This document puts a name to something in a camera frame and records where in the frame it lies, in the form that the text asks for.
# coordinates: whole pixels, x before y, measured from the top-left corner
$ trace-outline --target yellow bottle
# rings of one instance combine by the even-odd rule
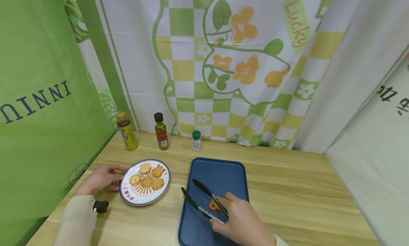
[[[116,124],[121,130],[126,149],[135,150],[138,147],[138,142],[136,141],[135,135],[130,127],[130,120],[126,117],[125,112],[118,112],[118,114],[116,114],[116,119],[118,120]]]

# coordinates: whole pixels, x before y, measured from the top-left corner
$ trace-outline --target white wall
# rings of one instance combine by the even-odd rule
[[[393,87],[396,95],[390,101],[382,101],[382,93],[376,93],[325,155],[381,244],[406,246],[409,245],[409,112],[401,111],[400,115],[397,106],[402,99],[409,99],[407,58],[382,85],[385,89]]]

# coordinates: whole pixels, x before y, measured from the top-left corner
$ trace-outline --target person's right hand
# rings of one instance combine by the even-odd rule
[[[261,221],[248,201],[242,200],[231,193],[225,198],[217,197],[220,204],[228,211],[229,221],[220,224],[210,220],[214,232],[230,238],[243,246],[275,246],[274,233]]]

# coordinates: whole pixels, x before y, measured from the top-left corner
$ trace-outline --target person's left hand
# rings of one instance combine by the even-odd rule
[[[103,164],[99,166],[80,184],[75,195],[94,195],[99,190],[105,188],[117,191],[119,189],[119,181],[124,176],[118,174],[116,170],[126,171],[126,168],[117,164]]]

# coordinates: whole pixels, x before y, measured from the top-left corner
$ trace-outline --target oil bottle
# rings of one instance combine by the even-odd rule
[[[156,126],[154,131],[156,132],[156,138],[158,139],[158,146],[160,150],[166,150],[169,148],[168,135],[166,131],[166,125],[163,123],[163,114],[155,113],[153,115]]]
[[[130,127],[130,120],[126,117],[125,112],[118,112],[116,114],[119,129],[121,130],[122,137],[124,138],[126,149],[131,151],[138,147],[138,142],[135,139],[135,135]]]

